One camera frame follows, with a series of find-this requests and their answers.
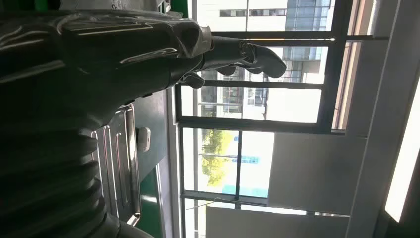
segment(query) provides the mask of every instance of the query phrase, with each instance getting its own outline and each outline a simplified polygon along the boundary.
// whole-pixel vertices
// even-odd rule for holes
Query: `plastic wrap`
[[[17,13],[1,23],[0,83],[61,67],[89,73],[158,57],[193,58],[211,47],[209,28],[157,12]]]

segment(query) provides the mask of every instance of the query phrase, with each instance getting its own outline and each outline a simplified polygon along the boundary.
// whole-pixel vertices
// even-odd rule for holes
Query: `robotic arm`
[[[211,36],[194,21],[151,12],[16,13],[0,17],[1,230],[10,238],[135,238],[107,214],[86,159],[86,136],[119,106],[235,67],[280,77],[284,62],[244,40]]]

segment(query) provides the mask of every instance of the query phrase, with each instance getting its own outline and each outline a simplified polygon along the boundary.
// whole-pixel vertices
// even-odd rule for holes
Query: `glass pane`
[[[252,205],[241,205],[241,210],[271,212],[271,213],[278,213],[278,214],[292,214],[292,215],[306,215],[307,214],[307,212],[303,210],[286,209],[286,208],[279,208],[279,207],[261,207],[261,206],[252,206]]]
[[[181,108],[183,116],[193,116],[193,88],[181,86]]]
[[[316,74],[307,73],[311,81]],[[300,78],[299,72],[290,80]],[[202,87],[198,92],[198,116],[315,123],[321,90],[285,88]]]
[[[273,145],[274,133],[242,133],[240,195],[267,197]]]
[[[235,204],[233,203],[192,199],[184,199],[184,202],[186,238],[206,237],[206,210],[208,206],[235,209]]]
[[[186,190],[235,194],[238,135],[231,130],[183,128]]]
[[[247,0],[199,0],[197,21],[211,31],[246,31]]]
[[[197,129],[198,190],[235,194],[238,131]]]
[[[183,161],[184,161],[184,188],[194,190],[194,129],[183,128]]]
[[[271,78],[264,73],[252,74],[240,67],[236,68],[231,76],[209,70],[201,72],[201,77],[205,80],[323,84],[328,47],[269,47],[269,49],[286,63],[286,72],[280,78]],[[206,102],[216,102],[215,98],[206,100]]]

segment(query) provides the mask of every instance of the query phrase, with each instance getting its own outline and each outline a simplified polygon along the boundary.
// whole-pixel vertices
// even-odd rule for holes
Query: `tree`
[[[203,130],[203,147],[204,153],[224,154],[232,135],[223,130]],[[209,176],[208,185],[217,186],[222,181],[226,172],[223,169],[224,164],[229,161],[226,158],[203,155],[202,170],[203,174]]]

